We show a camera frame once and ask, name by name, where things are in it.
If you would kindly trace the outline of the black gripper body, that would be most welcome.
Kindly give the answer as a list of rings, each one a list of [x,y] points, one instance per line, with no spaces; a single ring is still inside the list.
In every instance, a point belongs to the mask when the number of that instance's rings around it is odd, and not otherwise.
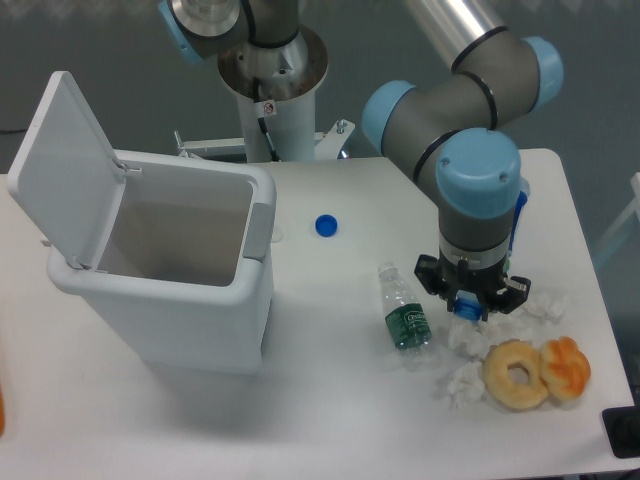
[[[508,257],[486,268],[474,269],[471,261],[460,259],[452,263],[456,270],[458,291],[454,314],[489,314],[493,311],[493,297],[504,285],[507,274]]]

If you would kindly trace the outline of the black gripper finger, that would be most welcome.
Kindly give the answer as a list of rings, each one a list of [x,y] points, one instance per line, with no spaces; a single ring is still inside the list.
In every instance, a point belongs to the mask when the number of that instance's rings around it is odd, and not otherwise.
[[[430,294],[446,302],[448,311],[454,310],[458,283],[455,267],[446,258],[421,254],[414,268],[414,275]]]
[[[531,280],[525,277],[506,277],[504,285],[493,297],[493,311],[509,314],[528,299]]]

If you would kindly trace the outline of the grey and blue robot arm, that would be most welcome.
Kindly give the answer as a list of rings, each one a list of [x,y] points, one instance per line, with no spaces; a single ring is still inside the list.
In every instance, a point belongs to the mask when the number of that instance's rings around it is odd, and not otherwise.
[[[423,91],[391,81],[367,101],[361,127],[438,209],[439,253],[414,272],[450,312],[484,320],[528,298],[510,276],[517,221],[528,197],[517,147],[501,127],[553,99],[564,81],[548,41],[516,37],[484,1],[410,1],[407,9],[450,78]],[[328,68],[323,41],[295,1],[163,1],[160,13],[182,55],[216,58],[235,94],[251,162],[309,160],[312,99]]]

